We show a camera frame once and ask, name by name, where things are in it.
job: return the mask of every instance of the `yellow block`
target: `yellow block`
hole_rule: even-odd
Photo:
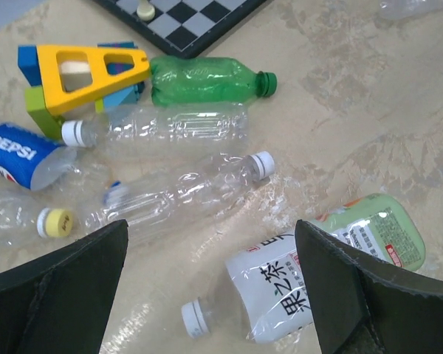
[[[151,75],[148,57],[141,49],[53,45],[37,46],[37,49],[44,100],[53,116],[144,81]],[[59,72],[59,66],[66,61],[89,63],[92,83],[66,92]],[[109,63],[132,64],[133,68],[111,75],[106,69]]]

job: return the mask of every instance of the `white chess piece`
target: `white chess piece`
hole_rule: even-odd
[[[143,21],[150,21],[156,15],[154,6],[149,3],[149,0],[140,0],[140,5],[136,10],[136,14]]]

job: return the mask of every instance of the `light green bottle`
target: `light green bottle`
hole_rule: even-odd
[[[418,270],[425,261],[422,236],[403,206],[389,195],[368,195],[310,222],[354,248],[409,271]]]
[[[153,104],[237,102],[269,97],[277,88],[272,72],[257,74],[232,58],[179,59],[160,56],[151,60]]]

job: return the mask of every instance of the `table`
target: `table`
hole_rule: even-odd
[[[278,173],[230,219],[128,256],[102,353],[319,353],[312,325],[265,347],[223,333],[193,341],[179,309],[205,294],[226,257],[372,192],[404,205],[427,246],[420,273],[443,280],[443,11],[394,24],[377,7],[277,0],[206,53],[278,75],[277,94],[250,109],[249,148],[271,152]],[[110,41],[160,54],[90,1],[48,1],[1,29],[0,114],[36,129],[24,109],[19,44]],[[0,271],[50,249],[0,254]]]

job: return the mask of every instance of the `blue label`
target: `blue label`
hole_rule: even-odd
[[[0,176],[29,189],[36,167],[62,146],[13,123],[0,124]]]

